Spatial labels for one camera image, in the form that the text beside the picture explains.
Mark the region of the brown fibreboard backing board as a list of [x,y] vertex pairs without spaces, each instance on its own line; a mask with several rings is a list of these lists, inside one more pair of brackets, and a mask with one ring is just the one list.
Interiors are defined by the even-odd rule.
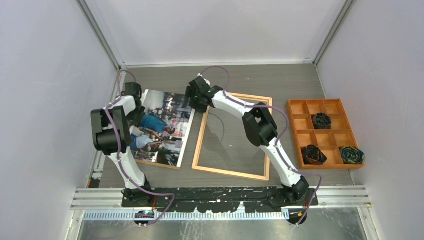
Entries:
[[162,167],[162,168],[173,169],[173,170],[180,170],[181,169],[181,167],[178,167],[178,166],[162,164],[162,163],[157,163],[157,162],[150,162],[150,161],[139,160],[139,159],[136,159],[135,161],[137,163],[140,163],[140,164],[145,164],[145,165],[150,165],[150,166],[155,166],[155,167]]

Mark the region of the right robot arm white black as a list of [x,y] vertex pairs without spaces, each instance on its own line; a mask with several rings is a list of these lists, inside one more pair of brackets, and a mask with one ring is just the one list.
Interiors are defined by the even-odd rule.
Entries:
[[249,142],[260,148],[277,170],[283,187],[282,197],[291,205],[299,205],[310,188],[285,152],[278,135],[278,126],[270,112],[272,106],[250,103],[198,75],[185,90],[183,106],[205,113],[210,108],[225,111],[241,119]]

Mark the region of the glossy colour photo print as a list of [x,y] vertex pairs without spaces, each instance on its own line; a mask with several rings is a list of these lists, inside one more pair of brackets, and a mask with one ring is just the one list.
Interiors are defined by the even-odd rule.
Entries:
[[134,159],[181,167],[195,111],[182,108],[179,93],[147,89],[141,101],[145,116],[130,130]]

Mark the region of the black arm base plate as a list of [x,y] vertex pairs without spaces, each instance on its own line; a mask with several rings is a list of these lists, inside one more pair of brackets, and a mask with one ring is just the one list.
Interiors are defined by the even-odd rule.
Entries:
[[124,208],[153,208],[159,212],[193,213],[234,213],[244,207],[246,213],[274,213],[283,207],[305,208],[308,204],[317,206],[310,188],[299,200],[282,187],[179,187],[155,188],[153,194],[139,189],[122,189]]

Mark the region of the light wooden picture frame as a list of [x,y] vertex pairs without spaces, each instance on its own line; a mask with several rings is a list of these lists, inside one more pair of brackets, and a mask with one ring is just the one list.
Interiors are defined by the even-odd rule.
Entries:
[[[237,97],[242,100],[249,100],[249,101],[256,101],[256,102],[264,102],[268,105],[272,105],[273,99],[271,97],[264,97],[264,96],[255,96],[255,95],[247,95],[247,94],[240,94],[240,93],[231,93],[234,97]],[[221,174],[226,176],[232,176],[232,177],[239,177],[239,178],[245,178],[245,179],[252,179],[257,181],[269,181],[270,179],[270,159],[265,154],[263,157],[263,174],[250,174],[250,173],[244,173],[240,171],[231,171],[226,169],[220,169],[220,168],[213,168],[213,167],[206,167],[206,166],[200,166],[199,160],[201,157],[202,147],[206,146],[204,143],[205,139],[205,132],[207,129],[207,121],[210,114],[210,106],[206,108],[206,112],[203,113],[202,121],[200,124],[200,131],[197,138],[196,148],[194,152],[193,162],[192,162],[192,169],[198,170],[198,171],[204,171],[214,174]]]

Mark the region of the clear acrylic frame sheet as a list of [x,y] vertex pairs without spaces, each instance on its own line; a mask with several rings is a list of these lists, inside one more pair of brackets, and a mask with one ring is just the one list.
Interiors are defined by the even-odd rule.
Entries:
[[249,142],[242,120],[215,108],[207,116],[198,165],[263,176],[265,154]]

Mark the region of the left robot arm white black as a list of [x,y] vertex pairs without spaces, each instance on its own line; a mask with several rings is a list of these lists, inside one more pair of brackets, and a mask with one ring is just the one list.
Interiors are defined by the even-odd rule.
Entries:
[[108,106],[92,110],[90,118],[95,149],[113,161],[124,180],[123,199],[148,207],[153,193],[131,151],[131,129],[139,127],[145,115],[142,93],[138,83],[125,83],[123,93]]

